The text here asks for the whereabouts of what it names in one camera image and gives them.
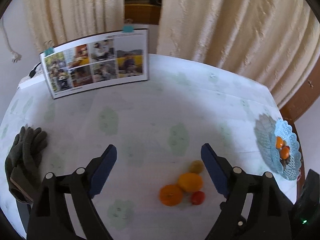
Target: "white tablecloth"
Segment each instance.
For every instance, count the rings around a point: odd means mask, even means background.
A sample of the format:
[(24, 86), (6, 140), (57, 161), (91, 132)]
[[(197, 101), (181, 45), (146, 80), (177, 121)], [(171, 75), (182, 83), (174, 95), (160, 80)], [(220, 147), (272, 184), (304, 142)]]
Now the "white tablecloth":
[[(209, 143), (232, 166), (262, 175), (270, 169), (256, 144), (255, 120), (281, 117), (268, 89), (252, 80), (201, 63), (150, 54), (150, 80), (107, 87), (56, 100), (46, 83), (18, 90), (0, 126), (0, 162), (20, 127), (42, 127), (49, 134), (41, 174), (70, 174), (100, 156), (109, 144), (118, 159), (93, 203), (114, 239), (204, 239), (224, 200), (207, 171), (201, 175), (206, 200), (167, 207), (159, 189), (176, 183)], [(296, 182), (274, 175), (293, 201)], [(0, 206), (25, 236), (15, 199), (0, 171)], [(76, 232), (84, 236), (67, 202)]]

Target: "glove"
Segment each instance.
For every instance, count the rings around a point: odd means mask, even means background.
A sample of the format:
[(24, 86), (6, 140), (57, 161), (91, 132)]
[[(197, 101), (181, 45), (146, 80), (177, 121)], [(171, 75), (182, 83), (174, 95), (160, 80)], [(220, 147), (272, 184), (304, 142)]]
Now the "glove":
[(38, 167), (41, 150), (47, 146), (47, 133), (41, 128), (21, 128), (5, 160), (5, 172), (11, 194), (22, 203), (32, 203), (40, 186)]

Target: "curtain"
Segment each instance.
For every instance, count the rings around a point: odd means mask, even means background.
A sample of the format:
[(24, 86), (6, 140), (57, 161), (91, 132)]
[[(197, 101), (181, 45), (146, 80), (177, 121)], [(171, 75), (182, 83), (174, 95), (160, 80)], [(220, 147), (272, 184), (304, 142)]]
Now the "curtain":
[(318, 60), (319, 35), (305, 0), (163, 0), (157, 53), (253, 79), (281, 108)]
[(28, 24), (39, 52), (84, 36), (121, 30), (124, 0), (26, 0)]

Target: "silver screw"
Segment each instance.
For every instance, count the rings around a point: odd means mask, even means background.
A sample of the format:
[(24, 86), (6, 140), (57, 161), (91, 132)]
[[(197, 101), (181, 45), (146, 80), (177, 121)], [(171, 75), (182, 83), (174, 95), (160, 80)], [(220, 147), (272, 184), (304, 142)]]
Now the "silver screw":
[(269, 179), (271, 179), (271, 178), (273, 177), (273, 175), (272, 175), (271, 172), (267, 171), (267, 172), (266, 172), (266, 177), (269, 178)]
[(52, 172), (48, 172), (46, 175), (45, 175), (45, 178), (46, 179), (51, 179), (53, 177), (53, 173)]
[(239, 168), (239, 167), (234, 167), (234, 168), (233, 168), (233, 172), (240, 174), (240, 173), (242, 172), (242, 169)]
[(79, 168), (79, 169), (76, 170), (77, 174), (83, 174), (84, 172), (85, 172), (84, 168)]

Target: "blue gripper pad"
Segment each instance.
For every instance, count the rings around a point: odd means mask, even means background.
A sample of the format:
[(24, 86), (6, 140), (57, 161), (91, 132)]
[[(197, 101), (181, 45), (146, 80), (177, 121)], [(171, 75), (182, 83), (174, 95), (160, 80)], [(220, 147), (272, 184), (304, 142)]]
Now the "blue gripper pad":
[[(211, 177), (214, 186), (216, 187), (218, 193), (227, 197), (229, 195), (228, 174), (225, 174), (223, 171), (218, 162), (218, 158), (225, 159), (218, 157), (208, 143), (201, 147), (201, 159)], [(225, 162), (228, 169), (232, 168), (226, 159)]]
[(94, 174), (91, 176), (91, 187), (88, 192), (89, 196), (93, 198), (100, 194), (112, 168), (117, 160), (117, 149), (112, 145), (108, 147), (102, 154), (102, 161)]

